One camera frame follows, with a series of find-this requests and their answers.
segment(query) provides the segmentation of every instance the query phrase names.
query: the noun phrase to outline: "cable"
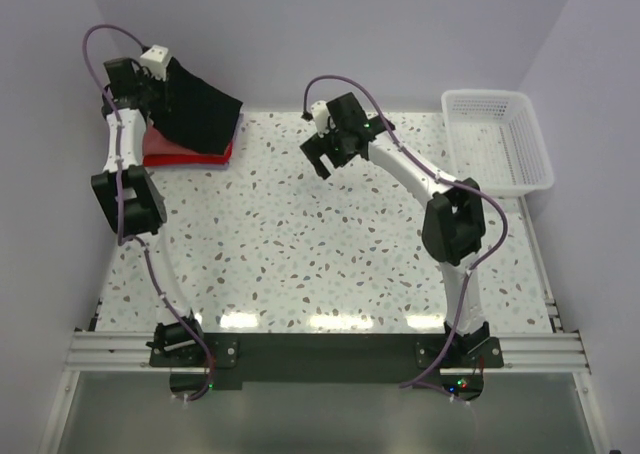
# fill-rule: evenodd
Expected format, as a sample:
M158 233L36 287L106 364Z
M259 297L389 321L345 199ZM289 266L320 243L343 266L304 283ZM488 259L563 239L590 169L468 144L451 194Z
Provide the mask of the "cable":
M196 400L200 399L202 396L204 396L207 393L207 391L209 390L209 386L210 386L210 384L211 384L211 382L213 380L214 360L213 360L213 356L211 354L211 351L209 350L209 348L207 347L205 342L200 338L200 336L198 336L198 334L195 333L193 331L193 329L191 329L186 322L184 322L182 317L180 317L180 314L178 313L178 311L176 311L175 308L171 305L171 302L169 302L167 300L166 294L162 291L162 289L160 288L160 285L158 284L158 280L156 279L156 275L155 275L155 272L153 270L153 265L151 264L151 254L149 252L149 247L147 246L147 243L144 242L138 236L129 236L129 237L126 237L126 238L124 237L124 192L123 192L124 189L123 189L123 186L122 186L123 167L122 167L121 146L120 146L121 138L122 138L122 127L123 127L122 126L122 117L120 116L120 112L118 110L118 107L115 104L115 101L111 97L110 93L107 91L108 85L105 86L104 88L102 87L102 84L100 83L100 79L98 78L98 75L96 74L96 71L93 69L93 66L91 65L91 61L89 60L89 52L88 52L89 38L91 37L91 35L94 32L96 32L98 30L101 30L101 29L111 29L111 30L114 30L114 31L121 32L122 34L126 35L127 37L132 39L134 42L136 42L140 46L140 48L143 49L143 50L144 50L145 46L144 46L144 44L142 44L142 41L140 41L140 39L138 39L136 36L131 34L126 29L123 29L123 28L121 28L119 26L115 26L113 24L97 24L97 25L91 27L85 33L85 35L84 35L84 37L82 39L82 57L84 58L84 63L86 65L86 67L87 67L87 70L89 71L89 75L91 76L91 78L95 82L96 86L98 86L98 89L100 89L100 92L102 93L102 97L109 104L109 107L111 108L112 112L114 113L114 116L115 116L116 122L117 122L117 125L116 125L115 151L116 151L116 166L117 166L117 170L116 170L116 202L118 204L118 213L117 213L117 223L118 223L117 239L118 239L118 246L123 246L126 242L128 242L130 240L135 240L138 243L140 243L140 245L143 247L145 261L146 261L146 264L147 264L147 268L149 270L149 277L151 278L151 283L153 284L153 287L155 288L156 293L158 294L158 297L160 297L160 299L164 303L165 307L171 312L173 317L176 318L178 323L180 323L180 325L185 329L185 331L204 350L204 353L205 353L205 356L206 356L206 359L207 359L207 364L209 366L206 382L204 383L204 385L202 386L202 388L198 392L196 392L194 394L191 394L190 396L188 396L186 398L187 401L196 401Z
M482 199L487 201L489 204L491 204L491 206L493 206L493 208L498 212L498 215L500 216L500 219L502 221L502 234L500 235L500 238L498 239L498 242L494 246L490 247L487 250L487 252L485 252L482 256L478 257L478 259L476 259L476 261L473 262L467 268L467 272L466 272L466 274L464 276L464 279L462 281L462 289L461 289L461 292L460 292L460 300L458 301L458 307L456 309L456 315L455 315L455 318L453 320L453 325L451 326L451 332L449 333L449 336L447 337L447 340L444 343L444 346L442 347L442 350L440 351L438 356L433 360L431 365L429 367L427 367L422 373L420 373L418 376L416 376L415 378L411 379L410 381L406 381L406 382L403 382L403 383L400 384L401 388L411 387L411 386L415 385L416 383L422 381L429 374L431 374L431 372L433 372L433 370L436 369L440 365L440 363L442 362L444 357L447 355L447 352L449 351L449 348L451 347L451 344L453 343L453 338L454 338L454 336L456 334L456 330L458 328L458 323L460 322L460 316L462 315L462 307L464 305L464 298L465 298L465 295L467 293L467 289L469 287L469 281L471 280L471 275L473 274L473 272L475 272L476 268L482 262L484 262L489 256L491 256L494 252L496 252L500 248L500 246L502 246L502 244L504 244L504 241L506 240L507 234L509 232L509 221L507 220L507 215L504 212L504 210L502 209L502 207L500 206L500 204L498 204L498 202L495 199L493 199L491 196L489 196L488 194L486 194L486 193L484 193L484 192L482 192L482 191L480 191L478 189L474 189L473 187L469 187L469 186L467 186L465 184L462 184L460 182L449 181L447 179L443 179L443 178L437 176L435 172L433 172L431 169L429 169L422 162L420 162L420 159L418 159L407 147L405 147L402 144L402 142L400 141L400 139L393 132L393 129L391 128L391 125L389 124L387 119L384 117L384 114L382 113L382 109L380 108L380 105L376 102L376 100L373 98L371 93L367 89L365 89L364 86L362 86L358 82L354 81L353 79L350 79L350 78L344 77L344 76L333 75L333 74L326 74L326 75L318 76L318 77L315 77L315 78L311 79L311 81L309 81L309 83L307 84L307 87L304 90L304 97L303 97L303 101L302 101L303 118L310 116L309 110L307 108L307 106L308 106L308 98L309 98L309 90L311 89L311 86L313 86L313 84L315 84L318 81L322 81L322 80L336 80L336 81L346 82L347 84L351 84L352 86L354 86L355 88L360 90L360 92L362 92L362 94L364 94L364 96L369 100L369 102L373 106L373 108L376 111L376 113L380 116L380 120L382 121L382 124L384 125L385 129L387 130L387 133L391 137L391 140L393 141L393 143L400 149L400 151L402 153L404 153L409 158L409 160L411 160L411 162L414 163L414 165L416 167L418 167L422 172L427 174L430 178L434 179L436 182L440 182L440 183L444 184L445 186L457 187L458 189L462 189L464 191L470 192L472 194L475 194L475 195L481 197Z

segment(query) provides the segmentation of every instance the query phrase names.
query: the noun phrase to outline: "glass panel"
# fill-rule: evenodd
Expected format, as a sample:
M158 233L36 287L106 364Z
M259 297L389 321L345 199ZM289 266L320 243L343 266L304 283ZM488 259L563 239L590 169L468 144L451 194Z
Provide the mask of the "glass panel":
M442 394L395 386L247 384L183 409L166 373L84 373L60 452L594 453L570 374L485 382L476 424Z

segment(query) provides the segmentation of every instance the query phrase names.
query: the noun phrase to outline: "black cloth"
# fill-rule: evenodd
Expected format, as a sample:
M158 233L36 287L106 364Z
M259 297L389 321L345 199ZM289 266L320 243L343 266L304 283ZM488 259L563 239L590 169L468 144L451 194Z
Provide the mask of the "black cloth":
M210 86L172 58L167 82L151 108L156 129L200 154L223 155L233 139L242 102Z

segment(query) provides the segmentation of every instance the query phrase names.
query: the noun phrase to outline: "red cloth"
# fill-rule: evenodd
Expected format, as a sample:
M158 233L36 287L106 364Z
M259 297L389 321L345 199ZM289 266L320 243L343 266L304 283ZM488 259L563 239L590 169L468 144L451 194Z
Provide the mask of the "red cloth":
M183 164L227 164L232 150L233 141L229 143L222 156L199 154L169 141L153 126L147 128L142 140L143 164L147 167Z

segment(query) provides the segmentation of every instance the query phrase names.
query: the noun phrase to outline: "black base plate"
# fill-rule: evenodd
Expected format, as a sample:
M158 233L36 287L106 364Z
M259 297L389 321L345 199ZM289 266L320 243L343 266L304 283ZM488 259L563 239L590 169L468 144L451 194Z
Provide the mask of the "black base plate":
M205 334L216 360L216 390L241 389L244 382L398 384L428 367L445 339L445 334ZM472 355L449 356L441 367L473 369L480 356L486 368L504 366L500 342L490 338ZM152 354L149 365L200 367L204 359ZM442 385L440 373L425 382Z

